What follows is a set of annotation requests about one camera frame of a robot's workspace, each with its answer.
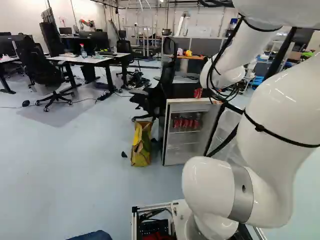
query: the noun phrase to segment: metal shelf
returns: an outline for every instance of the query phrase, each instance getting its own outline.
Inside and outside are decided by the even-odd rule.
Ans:
[[[190,133],[198,133],[201,130],[194,130],[194,131],[171,131],[170,134],[190,134]]]

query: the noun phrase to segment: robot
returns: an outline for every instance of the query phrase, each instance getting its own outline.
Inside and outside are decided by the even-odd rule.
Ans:
[[[317,28],[317,0],[233,0],[242,15],[232,44],[203,67],[203,88],[224,88],[245,70],[283,25]],[[194,222],[208,240],[225,240],[239,223],[280,228],[293,212],[293,182],[305,159],[320,146],[320,54],[264,81],[237,128],[245,164],[196,156],[185,164],[182,190]],[[207,75],[211,72],[212,83]],[[306,93],[303,84],[312,86]],[[193,240],[189,230],[184,239]]]
[[[89,27],[91,32],[95,32],[95,31],[96,31],[95,21],[93,21],[93,20],[85,21],[85,20],[83,20],[83,19],[80,19],[80,20],[79,20],[79,24],[80,24],[80,30],[81,30],[81,31],[84,30],[84,28],[85,28],[84,25],[86,25],[87,27]]]

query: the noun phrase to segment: yellow bag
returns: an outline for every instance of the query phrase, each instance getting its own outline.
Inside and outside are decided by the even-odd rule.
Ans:
[[[134,122],[131,166],[145,167],[151,163],[151,121]]]

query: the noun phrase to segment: blue object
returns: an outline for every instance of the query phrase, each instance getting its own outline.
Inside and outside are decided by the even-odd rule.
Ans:
[[[81,236],[75,236],[67,240],[112,240],[111,236],[105,231],[99,230]]]
[[[238,22],[238,18],[231,18],[230,24],[236,24]]]
[[[264,80],[264,76],[256,76],[252,82],[252,89],[256,89]]]

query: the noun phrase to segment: wall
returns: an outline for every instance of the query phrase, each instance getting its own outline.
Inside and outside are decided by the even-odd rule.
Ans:
[[[33,35],[34,41],[46,50],[47,46],[39,27],[42,22],[41,12],[45,9],[45,0],[1,0],[0,32]]]
[[[210,37],[223,37],[226,29],[229,27],[230,19],[236,18],[238,12],[234,8],[207,8],[207,7],[177,7],[176,9],[170,8],[168,12],[167,23],[167,10],[164,8],[149,9],[120,9],[119,18],[120,26],[133,26],[138,23],[140,26],[152,26],[157,28],[157,34],[161,35],[162,29],[171,29],[173,32],[177,29],[180,17],[184,11],[190,12],[189,27],[207,27],[211,28]],[[115,17],[114,22],[118,28],[118,18]],[[147,34],[151,34],[151,28],[145,28]],[[127,35],[134,35],[133,28],[127,28]]]
[[[60,18],[66,20],[66,27],[72,27],[75,24],[70,0],[49,0],[49,2],[58,28],[64,27]],[[78,25],[79,19],[94,20],[97,28],[107,29],[102,4],[90,0],[72,0],[72,3]],[[40,43],[47,52],[48,48],[39,27],[39,23],[43,21],[41,12],[47,8],[47,0],[1,0],[0,32],[32,35],[34,41]]]

